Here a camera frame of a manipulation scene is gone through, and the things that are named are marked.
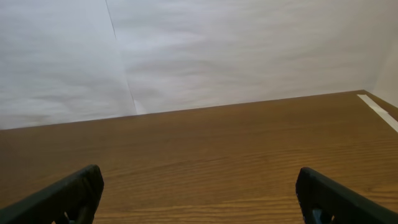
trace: brown wooden surface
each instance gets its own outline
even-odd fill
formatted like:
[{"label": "brown wooden surface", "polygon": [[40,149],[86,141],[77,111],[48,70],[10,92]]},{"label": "brown wooden surface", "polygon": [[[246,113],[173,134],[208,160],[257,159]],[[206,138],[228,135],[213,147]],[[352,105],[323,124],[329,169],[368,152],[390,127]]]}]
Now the brown wooden surface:
[{"label": "brown wooden surface", "polygon": [[0,207],[98,164],[96,223],[303,223],[309,166],[398,212],[398,133],[357,93],[0,131]]}]

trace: wooden table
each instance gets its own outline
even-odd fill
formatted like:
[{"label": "wooden table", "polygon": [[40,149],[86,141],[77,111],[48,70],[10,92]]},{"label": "wooden table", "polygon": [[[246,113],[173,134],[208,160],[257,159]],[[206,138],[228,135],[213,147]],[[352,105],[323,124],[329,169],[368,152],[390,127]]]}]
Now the wooden table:
[{"label": "wooden table", "polygon": [[358,93],[0,131],[0,207],[98,164],[95,223],[303,223],[309,166],[398,212],[398,133]]}]

